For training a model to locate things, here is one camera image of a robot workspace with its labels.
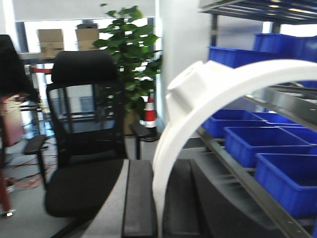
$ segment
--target cardboard box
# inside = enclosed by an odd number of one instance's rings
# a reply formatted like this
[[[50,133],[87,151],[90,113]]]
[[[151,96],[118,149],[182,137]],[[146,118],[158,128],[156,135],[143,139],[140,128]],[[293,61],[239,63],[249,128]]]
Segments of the cardboard box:
[[[76,29],[76,36],[78,41],[78,50],[89,51],[98,49],[94,46],[94,41],[99,39],[98,29]]]
[[[39,29],[38,35],[41,57],[54,58],[60,51],[64,50],[63,33],[61,29]]]

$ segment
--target black cushion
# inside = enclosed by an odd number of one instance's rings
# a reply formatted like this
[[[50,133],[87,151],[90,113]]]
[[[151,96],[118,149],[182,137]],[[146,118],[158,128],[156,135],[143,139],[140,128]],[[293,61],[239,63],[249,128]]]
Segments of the black cushion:
[[[53,83],[117,80],[117,67],[107,51],[62,51],[54,60]]]
[[[46,192],[47,212],[56,217],[94,217],[115,185],[122,165],[123,160],[111,160],[56,170]]]

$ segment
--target chair seat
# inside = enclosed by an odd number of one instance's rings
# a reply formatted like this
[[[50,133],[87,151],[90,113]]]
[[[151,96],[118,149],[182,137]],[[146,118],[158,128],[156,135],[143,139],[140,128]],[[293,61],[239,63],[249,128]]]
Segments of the chair seat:
[[[122,165],[123,159],[118,159],[56,170],[46,192],[47,212],[55,217],[94,217],[112,191]]]

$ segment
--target traffic cone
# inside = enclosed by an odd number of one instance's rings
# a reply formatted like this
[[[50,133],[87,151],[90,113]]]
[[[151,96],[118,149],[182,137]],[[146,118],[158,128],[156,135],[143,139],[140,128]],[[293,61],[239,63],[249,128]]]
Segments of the traffic cone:
[[[153,97],[149,94],[148,102],[145,106],[145,127],[150,131],[150,134],[142,138],[146,142],[156,141],[160,137],[157,131],[156,112],[154,110]]]

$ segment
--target orange and white cone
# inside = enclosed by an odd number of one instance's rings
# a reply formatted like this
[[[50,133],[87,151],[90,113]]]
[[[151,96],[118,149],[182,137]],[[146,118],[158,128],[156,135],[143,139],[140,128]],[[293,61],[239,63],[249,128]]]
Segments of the orange and white cone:
[[[150,130],[147,138],[159,137],[157,132],[156,112],[154,110],[154,103],[151,94],[148,97],[148,102],[145,106],[145,127]]]

